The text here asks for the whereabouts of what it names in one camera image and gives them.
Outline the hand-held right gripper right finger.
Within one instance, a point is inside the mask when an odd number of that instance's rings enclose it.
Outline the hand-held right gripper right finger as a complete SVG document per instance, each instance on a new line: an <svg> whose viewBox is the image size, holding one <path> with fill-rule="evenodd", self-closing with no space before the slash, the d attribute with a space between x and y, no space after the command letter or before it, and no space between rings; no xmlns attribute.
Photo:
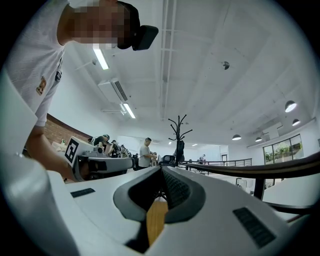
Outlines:
<svg viewBox="0 0 320 256"><path fill-rule="evenodd" d="M179 168L163 167L168 212L164 256L277 256L301 230L237 186Z"/></svg>

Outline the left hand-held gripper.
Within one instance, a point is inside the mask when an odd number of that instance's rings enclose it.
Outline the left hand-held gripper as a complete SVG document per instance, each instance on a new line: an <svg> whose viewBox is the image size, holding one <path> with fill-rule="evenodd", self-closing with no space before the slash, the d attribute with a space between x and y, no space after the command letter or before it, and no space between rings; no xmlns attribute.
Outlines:
<svg viewBox="0 0 320 256"><path fill-rule="evenodd" d="M79 182L124 175L135 165L133 158L111 158L106 155L105 146L94 146L74 136L70 137L64 157Z"/></svg>

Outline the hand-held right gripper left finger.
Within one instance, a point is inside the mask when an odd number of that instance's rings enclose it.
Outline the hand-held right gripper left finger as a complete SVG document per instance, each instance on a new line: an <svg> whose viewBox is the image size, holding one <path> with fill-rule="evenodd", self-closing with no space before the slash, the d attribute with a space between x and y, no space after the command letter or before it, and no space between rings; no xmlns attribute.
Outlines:
<svg viewBox="0 0 320 256"><path fill-rule="evenodd" d="M140 221L123 216L114 203L117 188L138 178L146 178L158 171L150 167L106 179L65 184L61 176L48 171L54 207L64 226L54 232L65 245L59 243L61 256L161 256L163 245L154 242L148 249L148 237L140 241Z"/></svg>

